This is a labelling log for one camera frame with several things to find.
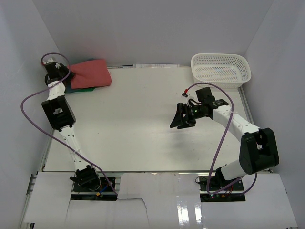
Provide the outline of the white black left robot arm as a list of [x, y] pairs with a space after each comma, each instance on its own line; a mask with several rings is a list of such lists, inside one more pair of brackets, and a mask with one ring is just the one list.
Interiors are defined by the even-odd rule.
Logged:
[[42, 108], [52, 128], [59, 132], [63, 142], [69, 146], [75, 167], [75, 175], [70, 179], [82, 188], [96, 191], [100, 188], [101, 179], [93, 166], [83, 159], [73, 127], [76, 118], [65, 98], [66, 87], [63, 78], [68, 80], [75, 74], [54, 58], [49, 58], [43, 65], [47, 71], [45, 83], [50, 90], [48, 99], [42, 102]]

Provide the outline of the red t shirt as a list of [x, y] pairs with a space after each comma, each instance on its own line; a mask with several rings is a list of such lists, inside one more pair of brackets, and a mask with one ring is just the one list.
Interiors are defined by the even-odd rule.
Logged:
[[71, 66], [75, 76], [71, 80], [72, 89], [109, 86], [111, 75], [104, 59], [85, 61]]

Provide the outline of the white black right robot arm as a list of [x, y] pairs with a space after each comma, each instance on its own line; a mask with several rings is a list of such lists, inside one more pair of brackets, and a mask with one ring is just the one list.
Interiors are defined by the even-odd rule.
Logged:
[[209, 175], [206, 189], [227, 190], [245, 175], [256, 174], [279, 164], [275, 134], [270, 128], [260, 128], [234, 113], [233, 103], [215, 99], [209, 87], [196, 91], [197, 100], [189, 98], [185, 90], [182, 94], [187, 102], [178, 103], [170, 128], [194, 127], [197, 119], [209, 117], [231, 133], [240, 143], [239, 157], [218, 168], [215, 175]]

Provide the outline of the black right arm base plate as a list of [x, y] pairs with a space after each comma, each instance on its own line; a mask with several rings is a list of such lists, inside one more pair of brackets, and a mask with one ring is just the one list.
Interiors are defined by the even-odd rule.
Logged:
[[213, 184], [212, 180], [210, 181], [209, 191], [210, 194], [207, 192], [206, 184], [207, 184], [208, 176], [198, 176], [195, 179], [195, 183], [200, 186], [200, 200], [202, 203], [225, 203], [225, 202], [245, 202], [245, 194], [244, 186], [242, 181], [238, 181], [234, 185], [228, 187], [220, 191], [217, 194], [213, 194], [220, 187], [217, 187]]

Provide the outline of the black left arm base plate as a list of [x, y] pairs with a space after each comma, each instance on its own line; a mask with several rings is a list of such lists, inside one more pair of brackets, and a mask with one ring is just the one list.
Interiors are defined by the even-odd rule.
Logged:
[[71, 200], [80, 201], [116, 201], [117, 195], [113, 192], [109, 183], [104, 177], [100, 177], [101, 183], [90, 189], [82, 187], [77, 183], [73, 183]]

